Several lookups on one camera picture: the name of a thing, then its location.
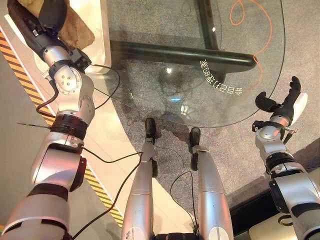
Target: yellow black caution stripe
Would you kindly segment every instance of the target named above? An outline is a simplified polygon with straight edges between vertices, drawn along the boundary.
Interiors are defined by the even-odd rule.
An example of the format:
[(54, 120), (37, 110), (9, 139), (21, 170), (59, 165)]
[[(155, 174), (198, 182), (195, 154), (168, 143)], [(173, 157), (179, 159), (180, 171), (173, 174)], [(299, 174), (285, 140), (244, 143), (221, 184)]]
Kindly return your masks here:
[[(41, 95), (38, 93), (37, 88), (33, 84), (33, 82), (29, 79), (26, 74), (25, 69), (22, 67), (19, 59), (16, 57), (16, 54), (11, 49), (9, 42), (6, 39), (6, 36), (0, 30), (0, 51), (2, 52), (4, 58), (8, 62), (10, 68), (13, 70), (13, 73), (17, 77), (20, 84), (23, 86), (25, 92), (29, 95), (31, 101), (37, 107), (38, 105), (44, 103)], [(52, 114), (48, 107), (43, 107), (42, 110), (47, 112), (48, 114)], [(43, 116), (44, 120), (49, 126), (52, 126), (55, 119), (53, 117)], [(108, 209), (113, 204), (113, 201), (108, 196), (97, 177), (93, 173), (93, 171), (86, 166), (84, 177), (90, 184), (91, 188), (94, 190), (96, 195), (99, 197), (104, 206)], [(118, 211), (116, 207), (114, 207), (110, 212), (110, 215), (116, 221), (120, 228), (122, 228), (124, 223), (124, 218), (122, 214)], [(0, 225), (0, 232), (3, 230), (3, 226)]]

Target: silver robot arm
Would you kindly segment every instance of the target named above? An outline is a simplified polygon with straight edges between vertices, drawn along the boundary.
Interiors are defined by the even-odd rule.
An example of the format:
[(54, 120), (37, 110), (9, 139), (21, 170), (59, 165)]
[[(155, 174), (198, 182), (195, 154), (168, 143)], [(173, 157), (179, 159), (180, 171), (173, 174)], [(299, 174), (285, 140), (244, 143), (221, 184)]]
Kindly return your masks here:
[[(64, 0), (54, 3), (64, 8)], [(68, 240), (68, 194), (83, 182), (87, 163), (81, 156), (83, 140), (95, 115), (94, 85), (84, 73), (91, 62), (79, 49), (67, 51), (55, 36), (57, 29), (43, 27), (16, 0), (8, 1), (8, 9), (29, 47), (50, 67), (48, 78), (59, 94), (55, 121), (32, 166), (34, 187), (11, 214), (0, 239)]]
[(300, 93), (301, 85), (292, 77), (289, 95), (283, 104), (261, 93), (256, 105), (273, 112), (269, 121), (255, 121), (252, 130), (271, 181), (269, 187), (277, 209), (291, 215), (298, 240), (320, 239), (320, 191), (304, 167), (295, 161), (285, 143), (296, 132), (291, 126), (304, 110), (308, 95)]

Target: glass table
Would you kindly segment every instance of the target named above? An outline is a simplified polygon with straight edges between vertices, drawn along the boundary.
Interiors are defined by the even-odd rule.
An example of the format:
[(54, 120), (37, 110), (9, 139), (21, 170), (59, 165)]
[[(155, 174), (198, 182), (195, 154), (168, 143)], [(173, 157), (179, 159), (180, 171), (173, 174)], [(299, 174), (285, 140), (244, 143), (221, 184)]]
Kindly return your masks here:
[[(280, 0), (108, 0), (112, 98), (174, 123), (240, 122), (270, 96), (285, 52)], [(110, 95), (112, 71), (93, 75)]]

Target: orange cable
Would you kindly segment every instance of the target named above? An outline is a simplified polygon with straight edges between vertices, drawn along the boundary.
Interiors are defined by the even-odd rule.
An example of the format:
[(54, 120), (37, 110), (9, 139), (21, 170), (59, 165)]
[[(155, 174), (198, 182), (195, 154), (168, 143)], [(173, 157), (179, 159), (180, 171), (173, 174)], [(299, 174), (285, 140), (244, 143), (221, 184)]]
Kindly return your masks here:
[[(238, 25), (242, 24), (242, 22), (243, 22), (244, 19), (245, 19), (246, 12), (245, 12), (245, 7), (244, 7), (242, 1), (243, 1), (243, 0), (237, 0), (237, 1), (233, 4), (233, 6), (232, 6), (232, 8), (231, 8), (231, 11), (230, 11), (230, 22), (231, 22), (231, 24), (234, 25), (234, 26), (238, 26)], [(264, 45), (264, 47), (253, 55), (253, 60), (255, 61), (255, 63), (258, 65), (258, 67), (259, 67), (259, 69), (260, 69), (260, 77), (259, 77), (259, 80), (258, 80), (254, 85), (252, 85), (251, 87), (249, 87), (249, 88), (246, 89), (246, 92), (247, 92), (247, 91), (250, 91), (251, 89), (253, 89), (254, 87), (256, 87), (256, 86), (261, 82), (261, 80), (262, 80), (262, 77), (263, 77), (263, 75), (264, 75), (264, 69), (263, 69), (262, 65), (258, 62), (258, 60), (257, 60), (257, 55), (260, 54), (260, 53), (262, 53), (264, 50), (267, 49), (268, 45), (269, 45), (270, 42), (271, 42), (272, 32), (273, 32), (272, 22), (271, 22), (270, 16), (269, 16), (269, 14), (267, 13), (267, 11), (264, 9), (264, 7), (261, 6), (259, 3), (257, 3), (255, 0), (249, 0), (249, 1), (252, 2), (252, 3), (254, 3), (254, 4), (256, 4), (256, 5), (264, 12), (264, 14), (266, 15), (266, 17), (268, 18), (269, 25), (270, 25), (270, 34), (269, 34), (268, 41), (266, 42), (266, 44)], [(235, 8), (235, 6), (236, 6), (237, 4), (240, 4), (241, 7), (242, 7), (242, 19), (241, 19), (239, 22), (234, 23), (233, 18), (232, 18), (232, 13), (233, 13), (234, 8)]]

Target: black cable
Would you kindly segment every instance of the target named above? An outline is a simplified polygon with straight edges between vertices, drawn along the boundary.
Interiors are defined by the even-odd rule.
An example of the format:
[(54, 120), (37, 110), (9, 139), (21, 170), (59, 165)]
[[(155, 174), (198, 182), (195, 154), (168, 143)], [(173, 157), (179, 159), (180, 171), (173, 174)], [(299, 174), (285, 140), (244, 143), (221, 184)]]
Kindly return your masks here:
[(56, 86), (56, 81), (55, 81), (55, 80), (50, 80), (49, 83), (50, 83), (51, 87), (52, 87), (53, 90), (54, 90), (54, 95), (53, 95), (53, 97), (50, 98), (48, 101), (46, 101), (46, 102), (40, 104), (39, 106), (37, 106), (35, 110), (36, 110), (36, 112), (37, 112), (38, 114), (41, 114), (41, 115), (43, 115), (43, 116), (50, 117), (50, 118), (56, 118), (55, 116), (53, 116), (53, 115), (51, 115), (51, 114), (49, 114), (49, 113), (46, 113), (46, 112), (40, 110), (41, 108), (45, 107), (46, 105), (52, 103), (52, 102), (53, 102), (54, 100), (56, 100), (56, 98), (58, 97), (59, 90), (58, 90), (58, 88), (57, 88), (57, 86)]
[(51, 129), (51, 126), (41, 126), (41, 125), (29, 124), (29, 123), (23, 123), (23, 122), (17, 122), (16, 124), (23, 125), (23, 126), (29, 126), (29, 127), (37, 127), (37, 128), (43, 128), (43, 129)]
[(106, 161), (106, 160), (103, 160), (101, 157), (99, 157), (97, 154), (95, 154), (94, 152), (90, 151), (89, 149), (83, 147), (84, 150), (86, 150), (88, 153), (92, 154), (93, 156), (95, 156), (96, 158), (98, 158), (99, 160), (101, 160), (102, 162), (106, 163), (106, 164), (112, 164), (112, 163), (115, 163), (115, 162), (118, 162), (122, 159), (126, 159), (128, 157), (131, 157), (131, 156), (134, 156), (134, 155), (137, 155), (137, 154), (142, 154), (142, 151), (140, 152), (136, 152), (136, 153), (133, 153), (133, 154), (130, 154), (128, 156), (124, 156), (124, 157), (121, 157), (117, 160), (113, 160), (113, 161)]
[(109, 99), (110, 98), (112, 98), (112, 96), (115, 94), (115, 92), (118, 90), (118, 88), (119, 88), (119, 86), (120, 86), (120, 75), (119, 75), (119, 73), (118, 73), (118, 71), (117, 70), (115, 70), (115, 69), (113, 69), (112, 67), (109, 67), (109, 66), (104, 66), (104, 65), (99, 65), (99, 64), (91, 64), (91, 66), (95, 66), (95, 67), (101, 67), (101, 68), (106, 68), (106, 69), (110, 69), (110, 70), (112, 70), (112, 71), (114, 71), (115, 73), (116, 73), (116, 75), (117, 75), (117, 79), (118, 79), (118, 84), (117, 84), (117, 86), (115, 87), (115, 89), (114, 89), (114, 91), (111, 93), (111, 95), (109, 96), (108, 94), (106, 94), (106, 93), (104, 93), (104, 92), (102, 92), (102, 91), (100, 91), (100, 90), (98, 90), (100, 93), (103, 93), (103, 94), (105, 94), (105, 95), (107, 95), (108, 96), (108, 98), (102, 103), (102, 104), (100, 104), (99, 106), (97, 106), (95, 109), (97, 110), (98, 108), (101, 108), (103, 105), (105, 105), (106, 104), (106, 102), (108, 102), (109, 101)]
[[(175, 184), (175, 182), (176, 182), (180, 177), (182, 177), (183, 175), (185, 175), (185, 174), (187, 174), (187, 173), (190, 173), (190, 175), (191, 175), (192, 205), (193, 205), (193, 214), (194, 214), (194, 220), (195, 220), (195, 222), (194, 222), (193, 218), (191, 217), (190, 213), (189, 213), (183, 206), (181, 206), (181, 205), (174, 199), (174, 197), (172, 196), (172, 187), (173, 187), (173, 185)], [(194, 227), (194, 231), (196, 232), (197, 229), (198, 229), (198, 222), (197, 222), (197, 217), (196, 217), (195, 198), (194, 198), (194, 178), (193, 178), (193, 176), (192, 176), (192, 172), (191, 172), (191, 171), (186, 171), (186, 172), (180, 174), (180, 175), (173, 181), (173, 183), (172, 183), (171, 186), (170, 186), (170, 196), (171, 196), (172, 200), (173, 200), (176, 204), (178, 204), (183, 210), (185, 210), (186, 213), (189, 215), (189, 217), (190, 217), (191, 220), (192, 220), (192, 224), (193, 224), (193, 227)]]
[(111, 205), (111, 207), (109, 207), (106, 211), (104, 211), (104, 212), (101, 213), (100, 215), (96, 216), (94, 219), (92, 219), (90, 222), (88, 222), (86, 225), (84, 225), (84, 226), (72, 237), (72, 240), (76, 239), (87, 227), (89, 227), (92, 223), (94, 223), (96, 220), (98, 220), (98, 219), (101, 218), (102, 216), (106, 215), (108, 212), (110, 212), (110, 211), (114, 208), (114, 206), (115, 206), (115, 204), (116, 204), (116, 202), (117, 202), (117, 200), (118, 200), (118, 197), (119, 197), (119, 195), (120, 195), (120, 192), (121, 192), (123, 186), (125, 185), (125, 183), (126, 183), (126, 181), (128, 180), (128, 178), (131, 176), (131, 174), (139, 167), (139, 165), (140, 165), (140, 163), (141, 163), (141, 160), (142, 160), (142, 154), (140, 155), (139, 163), (134, 167), (134, 169), (132, 169), (132, 171), (129, 173), (129, 175), (126, 176), (126, 178), (125, 178), (124, 181), (122, 182), (122, 184), (121, 184), (121, 186), (120, 186), (120, 188), (119, 188), (119, 190), (118, 190), (118, 192), (117, 192), (117, 194), (116, 194), (116, 196), (115, 196), (114, 202), (113, 202), (113, 204)]
[(184, 162), (184, 159), (183, 157), (174, 149), (172, 148), (168, 148), (168, 147), (163, 147), (163, 146), (157, 146), (157, 145), (154, 145), (156, 148), (159, 148), (159, 149), (165, 149), (165, 150), (170, 150), (170, 151), (173, 151), (175, 152), (180, 158), (181, 158), (181, 161), (182, 161), (182, 168), (181, 170), (183, 171), (184, 170), (184, 167), (185, 167), (185, 162)]

